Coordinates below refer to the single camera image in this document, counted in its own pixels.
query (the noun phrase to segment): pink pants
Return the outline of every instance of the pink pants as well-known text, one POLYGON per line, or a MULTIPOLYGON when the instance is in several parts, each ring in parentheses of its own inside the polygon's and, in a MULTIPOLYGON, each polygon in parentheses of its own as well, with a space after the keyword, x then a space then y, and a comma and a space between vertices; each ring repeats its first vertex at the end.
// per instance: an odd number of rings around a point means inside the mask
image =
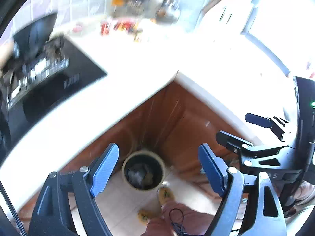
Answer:
MULTIPOLYGON (((170 211, 172 209, 180 209, 183 212, 185 232, 191 235, 204 235, 214 218, 213 215, 199 213, 184 204, 170 200, 162 206, 162 217, 150 219, 145 233, 141 236, 173 236, 173 227, 170 219, 170 211)), ((181 224, 182 217, 182 213, 179 210, 171 212, 172 221, 175 223, 181 224)))

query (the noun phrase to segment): brown wooden cabinet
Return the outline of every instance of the brown wooden cabinet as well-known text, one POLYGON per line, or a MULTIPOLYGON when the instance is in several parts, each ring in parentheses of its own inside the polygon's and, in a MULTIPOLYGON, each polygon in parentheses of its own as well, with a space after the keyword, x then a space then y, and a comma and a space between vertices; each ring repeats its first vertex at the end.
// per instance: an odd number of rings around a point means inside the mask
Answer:
MULTIPOLYGON (((60 172, 70 173, 89 165, 109 143, 116 143, 119 161, 115 170, 121 168, 125 158, 132 152, 147 148, 160 155, 179 177, 199 186, 212 197, 217 197, 207 177, 200 173, 197 153, 198 146, 207 143, 217 156, 228 160, 237 157, 217 144, 215 134, 219 130, 239 136, 208 106, 172 82, 102 134, 60 172)), ((30 220, 36 200, 37 196, 34 196, 20 210, 23 221, 30 220)))

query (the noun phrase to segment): yellow shoe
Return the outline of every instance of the yellow shoe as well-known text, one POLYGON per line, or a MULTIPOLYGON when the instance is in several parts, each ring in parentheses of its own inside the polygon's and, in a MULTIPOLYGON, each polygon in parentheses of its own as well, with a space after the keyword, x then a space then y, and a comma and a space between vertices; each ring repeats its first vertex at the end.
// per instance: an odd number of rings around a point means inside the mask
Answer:
POLYGON ((141 209, 138 211, 137 217, 140 223, 147 225, 147 223, 149 222, 149 219, 154 218, 155 215, 152 212, 141 209))
POLYGON ((175 200, 173 191, 168 187, 161 187, 157 193, 158 201, 161 206, 169 200, 175 200))

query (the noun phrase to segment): dark blue gripper pad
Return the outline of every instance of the dark blue gripper pad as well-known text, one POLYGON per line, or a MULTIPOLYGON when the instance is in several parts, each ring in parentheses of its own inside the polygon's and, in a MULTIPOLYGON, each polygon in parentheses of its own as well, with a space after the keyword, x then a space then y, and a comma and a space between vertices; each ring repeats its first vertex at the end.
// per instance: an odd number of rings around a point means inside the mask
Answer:
POLYGON ((93 197, 104 191, 108 179, 116 165, 119 149, 116 144, 109 144, 102 156, 97 160, 89 173, 92 179, 90 192, 93 197))
POLYGON ((227 192, 227 165, 216 157, 207 144, 198 148, 198 158, 214 192, 223 197, 227 192))

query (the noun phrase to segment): cabinet handle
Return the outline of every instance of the cabinet handle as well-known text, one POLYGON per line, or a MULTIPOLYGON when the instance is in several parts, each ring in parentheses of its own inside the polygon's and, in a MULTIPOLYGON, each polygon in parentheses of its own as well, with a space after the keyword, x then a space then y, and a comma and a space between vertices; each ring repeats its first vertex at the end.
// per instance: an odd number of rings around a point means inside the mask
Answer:
POLYGON ((229 15, 229 19, 227 20, 226 24, 229 22, 231 17, 232 17, 232 13, 229 15))
POLYGON ((222 15, 221 15, 221 17, 220 17, 219 21, 221 21, 221 20, 222 20, 222 18, 223 18, 223 16, 224 16, 224 14, 225 14, 225 11, 226 11, 226 7, 224 7, 224 11, 223 11, 223 13, 222 13, 222 15))

